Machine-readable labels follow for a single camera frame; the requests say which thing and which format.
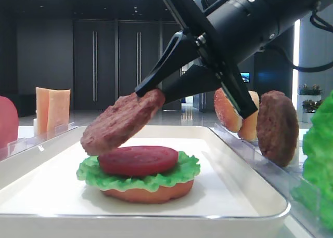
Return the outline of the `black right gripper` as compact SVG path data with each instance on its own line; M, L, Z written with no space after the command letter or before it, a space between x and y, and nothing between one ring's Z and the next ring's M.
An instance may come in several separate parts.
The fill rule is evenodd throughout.
M181 26L149 75L135 88L143 97L176 70L200 58L187 72L163 89L165 104L221 88L242 118L257 107L240 75L237 63L225 50L216 29L193 0L163 0Z

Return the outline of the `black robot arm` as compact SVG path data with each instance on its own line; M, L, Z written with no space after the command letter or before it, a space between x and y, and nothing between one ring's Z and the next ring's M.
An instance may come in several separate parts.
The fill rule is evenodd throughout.
M142 97L177 69L195 66L163 90L166 103L223 89L238 114L246 118L257 107L238 69L239 63L290 28L310 10L332 0L218 0L202 11L193 0L163 0L181 26L151 73L136 87Z

